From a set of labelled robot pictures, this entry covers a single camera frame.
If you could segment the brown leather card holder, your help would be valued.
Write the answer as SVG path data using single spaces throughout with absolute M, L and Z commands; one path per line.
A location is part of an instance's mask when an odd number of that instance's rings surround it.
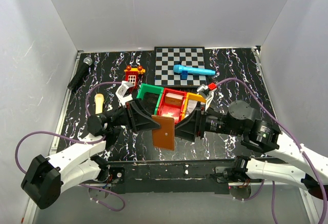
M 175 120 L 172 117 L 152 115 L 152 119 L 160 124 L 159 129 L 152 131 L 153 146 L 165 150 L 175 149 Z

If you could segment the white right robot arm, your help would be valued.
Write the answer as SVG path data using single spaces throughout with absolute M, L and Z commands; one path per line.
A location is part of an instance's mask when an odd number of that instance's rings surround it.
M 281 164 L 237 156 L 233 166 L 215 173 L 226 181 L 266 179 L 294 185 L 312 196 L 327 199 L 327 157 L 299 145 L 275 124 L 260 120 L 244 101 L 232 102 L 226 114 L 197 107 L 175 126 L 179 138 L 195 141 L 205 132 L 240 136 L 247 149 L 282 160 Z

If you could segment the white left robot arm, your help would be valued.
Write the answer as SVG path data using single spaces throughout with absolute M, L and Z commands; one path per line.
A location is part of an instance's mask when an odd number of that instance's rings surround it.
M 160 128 L 139 98 L 116 110 L 91 115 L 86 138 L 59 153 L 33 158 L 21 188 L 40 209 L 46 209 L 67 189 L 88 180 L 100 180 L 100 173 L 108 165 L 96 156 L 116 142 L 121 126 L 134 133 Z

